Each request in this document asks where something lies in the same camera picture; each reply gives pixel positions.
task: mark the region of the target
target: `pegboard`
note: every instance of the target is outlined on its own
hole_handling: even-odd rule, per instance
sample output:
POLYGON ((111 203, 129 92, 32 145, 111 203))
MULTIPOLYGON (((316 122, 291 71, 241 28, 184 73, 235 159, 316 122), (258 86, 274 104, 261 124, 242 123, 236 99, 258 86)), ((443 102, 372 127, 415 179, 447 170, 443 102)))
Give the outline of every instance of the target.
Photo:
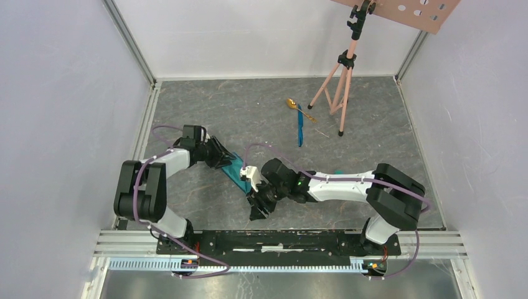
MULTIPOLYGON (((332 0, 361 7, 363 0, 332 0)), ((436 34, 460 0, 376 0, 374 14, 436 34)))

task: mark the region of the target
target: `gray marble floor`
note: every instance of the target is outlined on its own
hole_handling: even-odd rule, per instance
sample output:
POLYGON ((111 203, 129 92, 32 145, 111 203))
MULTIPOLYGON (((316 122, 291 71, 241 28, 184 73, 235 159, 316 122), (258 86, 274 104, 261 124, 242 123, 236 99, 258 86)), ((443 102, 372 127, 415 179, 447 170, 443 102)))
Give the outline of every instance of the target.
MULTIPOLYGON (((273 145, 304 169, 326 173, 358 173, 389 163, 433 193, 423 160, 397 87, 390 77, 353 79, 345 134, 338 137, 339 116, 329 115, 326 99, 312 110, 306 106, 324 78, 253 80, 202 80, 163 82, 153 125, 202 125, 239 155, 253 142, 273 145), (302 104, 318 122, 304 121, 304 145, 297 145, 297 113, 286 98, 302 104)), ((332 80, 329 90, 334 90, 332 80)), ((160 130, 175 140, 179 132, 160 130)), ((146 156, 164 151, 165 145, 149 137, 146 156)), ((275 156, 257 148, 249 163, 262 166, 275 156)), ((168 180, 168 205, 192 221, 195 229, 361 228, 373 214, 367 204, 328 201, 297 204, 282 200, 268 219, 249 221, 250 206, 220 170, 195 165, 168 180)), ((441 227, 438 209, 420 218, 422 228, 441 227)))

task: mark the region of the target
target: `teal cloth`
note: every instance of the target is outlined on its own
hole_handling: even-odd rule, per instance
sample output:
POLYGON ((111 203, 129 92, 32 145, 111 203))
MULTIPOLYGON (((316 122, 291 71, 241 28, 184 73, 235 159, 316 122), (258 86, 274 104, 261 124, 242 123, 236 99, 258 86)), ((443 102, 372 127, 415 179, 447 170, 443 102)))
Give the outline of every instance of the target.
POLYGON ((236 153, 233 153, 233 155, 237 158, 231 161, 231 165, 222 167, 222 171, 240 188, 240 190, 245 194, 248 194, 251 191, 251 184, 240 179, 240 170, 242 169, 243 163, 242 158, 236 153))

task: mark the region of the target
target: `gold spoon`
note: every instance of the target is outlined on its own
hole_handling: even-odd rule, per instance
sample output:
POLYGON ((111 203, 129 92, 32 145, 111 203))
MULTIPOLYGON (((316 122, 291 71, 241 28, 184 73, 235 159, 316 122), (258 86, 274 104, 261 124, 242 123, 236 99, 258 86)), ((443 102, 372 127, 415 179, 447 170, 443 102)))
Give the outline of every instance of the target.
POLYGON ((297 103, 295 103, 294 100, 288 98, 286 99, 286 104, 288 105, 288 107, 290 107, 291 109, 295 109, 295 110, 299 110, 302 114, 304 114, 306 116, 307 119, 311 120, 313 123, 316 123, 317 120, 311 116, 309 116, 308 114, 306 114, 304 111, 300 110, 299 108, 297 108, 297 103))

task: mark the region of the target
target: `black tripod clamp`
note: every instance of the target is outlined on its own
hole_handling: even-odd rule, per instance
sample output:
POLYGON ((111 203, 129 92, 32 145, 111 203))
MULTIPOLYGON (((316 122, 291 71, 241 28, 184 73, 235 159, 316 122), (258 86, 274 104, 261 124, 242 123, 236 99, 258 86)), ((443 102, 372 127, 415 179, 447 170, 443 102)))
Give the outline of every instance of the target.
POLYGON ((361 8, 359 11, 357 10, 357 5, 352 8, 352 12, 350 13, 350 18, 357 18, 357 21, 355 23, 352 23, 351 21, 347 21, 348 27, 352 29, 352 39, 353 40, 359 40, 359 37, 361 36, 361 32, 363 31, 363 25, 365 24, 365 19, 367 18, 367 13, 372 14, 374 12, 374 9, 376 8, 376 3, 372 3, 370 5, 370 0, 363 1, 363 4, 361 4, 361 8))

